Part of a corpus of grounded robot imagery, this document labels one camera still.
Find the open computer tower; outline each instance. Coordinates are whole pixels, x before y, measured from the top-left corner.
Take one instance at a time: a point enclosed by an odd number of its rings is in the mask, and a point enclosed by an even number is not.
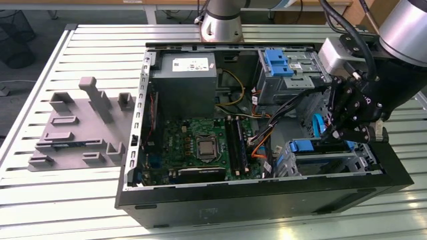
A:
[[[147,45],[115,203],[142,226],[338,213],[414,183],[389,143],[319,141],[333,79],[318,50]]]

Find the floor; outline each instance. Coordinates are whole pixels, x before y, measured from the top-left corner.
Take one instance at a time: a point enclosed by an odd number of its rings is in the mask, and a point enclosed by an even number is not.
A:
[[[20,113],[27,97],[34,87],[39,75],[44,69],[51,53],[56,46],[58,40],[64,32],[67,24],[147,24],[146,14],[135,10],[108,10],[108,11],[59,11],[59,19],[51,20],[47,11],[24,11],[28,22],[36,32],[36,39],[28,45],[36,55],[35,63],[23,69],[10,69],[0,62],[0,85],[10,88],[8,96],[0,97],[0,145],[3,143],[2,136],[10,132],[11,126]],[[191,24],[196,11],[180,11],[171,13],[172,18],[168,19],[164,12],[158,11],[159,24]],[[273,24],[267,18],[267,12],[245,12],[242,14],[242,22],[245,24]],[[15,80],[27,80],[18,82],[4,82]]]

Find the power supply label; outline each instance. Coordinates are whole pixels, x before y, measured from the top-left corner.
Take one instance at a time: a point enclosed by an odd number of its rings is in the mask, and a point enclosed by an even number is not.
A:
[[[172,72],[210,71],[209,58],[175,58]]]

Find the green circuit board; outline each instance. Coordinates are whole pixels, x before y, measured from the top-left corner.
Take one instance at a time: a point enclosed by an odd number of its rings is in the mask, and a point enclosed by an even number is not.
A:
[[[241,120],[243,136],[253,136],[251,122],[247,118]],[[198,138],[213,137],[217,138],[218,155],[211,162],[203,162],[198,159]],[[194,118],[183,120],[168,120],[164,125],[163,132],[163,154],[159,161],[162,161],[162,169],[186,168],[186,167],[219,167],[226,168],[226,181],[257,179],[261,178],[261,164],[249,161],[250,172],[237,176],[233,174],[226,121],[223,118]],[[167,185],[168,176],[163,172],[152,172],[155,185]]]

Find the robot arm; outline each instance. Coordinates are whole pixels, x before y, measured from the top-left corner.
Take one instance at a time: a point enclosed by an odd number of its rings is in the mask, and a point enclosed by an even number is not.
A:
[[[201,27],[206,42],[231,43],[242,41],[241,9],[286,8],[297,0],[209,0]]]
[[[394,109],[427,85],[427,1],[402,0],[379,29],[365,37],[377,78],[367,79],[367,62],[350,35],[326,40],[319,57],[334,76],[329,110],[331,125],[323,141],[387,142],[383,122]]]

